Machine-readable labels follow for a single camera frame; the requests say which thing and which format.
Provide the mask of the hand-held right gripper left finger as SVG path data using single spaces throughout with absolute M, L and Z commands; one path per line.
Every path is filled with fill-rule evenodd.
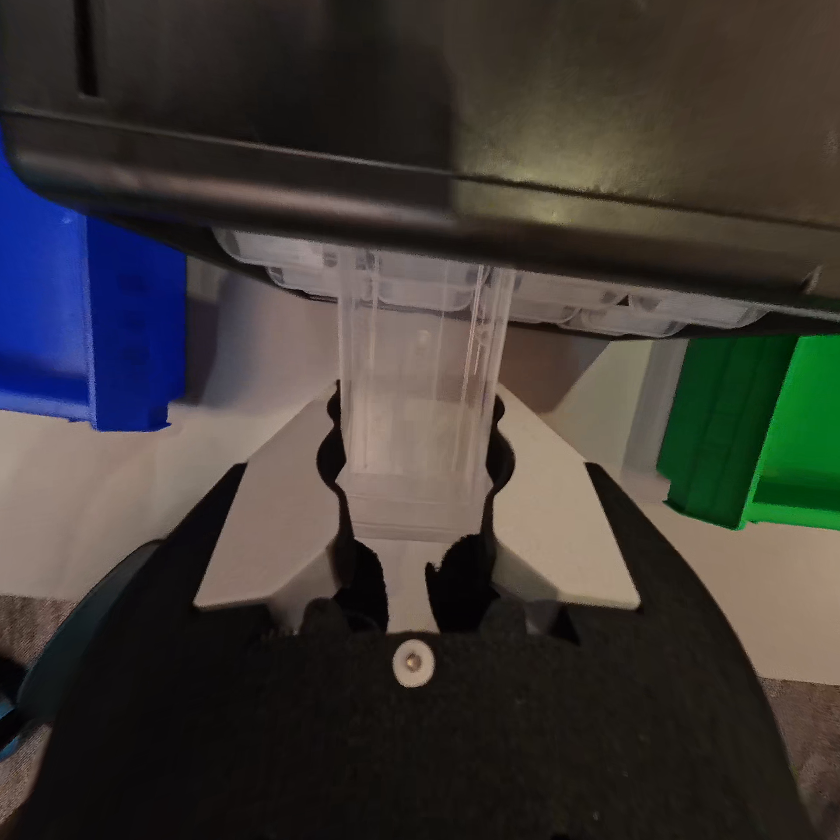
M 310 602 L 335 599 L 353 628 L 387 629 L 382 565 L 355 538 L 338 484 L 346 463 L 340 396 L 335 384 L 249 458 L 197 608 L 266 606 L 291 634 Z

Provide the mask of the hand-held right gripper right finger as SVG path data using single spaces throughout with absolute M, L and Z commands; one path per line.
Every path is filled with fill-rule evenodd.
M 425 570 L 438 632 L 474 633 L 493 606 L 508 603 L 528 633 L 554 636 L 575 635 L 573 606 L 639 608 L 585 459 L 505 388 L 493 411 L 486 472 L 478 532 Z

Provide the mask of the clear plastic drawer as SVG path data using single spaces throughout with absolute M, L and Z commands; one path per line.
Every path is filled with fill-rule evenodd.
M 344 248 L 339 485 L 361 537 L 477 532 L 516 271 Z

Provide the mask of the set of clear cabinet drawers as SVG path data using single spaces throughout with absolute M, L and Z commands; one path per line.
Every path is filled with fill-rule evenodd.
M 280 288 L 315 298 L 340 292 L 340 247 L 308 239 L 214 228 L 224 252 L 267 270 Z M 362 300 L 385 307 L 462 313 L 489 295 L 491 279 L 463 262 L 388 251 L 357 252 Z M 513 281 L 509 318 L 613 337 L 669 338 L 689 326 L 739 329 L 769 310 L 693 293 L 643 290 L 567 276 L 521 271 Z

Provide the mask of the blue plastic bin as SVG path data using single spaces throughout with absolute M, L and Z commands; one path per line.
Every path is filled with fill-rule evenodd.
M 100 432 L 169 425 L 186 257 L 38 196 L 1 151 L 1 409 Z

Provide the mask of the black drawer cabinet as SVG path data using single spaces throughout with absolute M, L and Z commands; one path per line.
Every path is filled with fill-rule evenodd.
M 838 2 L 2 2 L 37 194 L 838 334 Z

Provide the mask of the green plastic bin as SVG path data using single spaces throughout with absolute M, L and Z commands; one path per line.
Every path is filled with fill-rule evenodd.
M 657 470 L 688 518 L 839 530 L 839 337 L 689 341 Z

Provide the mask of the dark teal round object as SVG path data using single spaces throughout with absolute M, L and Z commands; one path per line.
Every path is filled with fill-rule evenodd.
M 38 727 L 55 722 L 100 625 L 162 543 L 149 541 L 121 560 L 74 607 L 32 665 L 1 657 L 1 761 Z

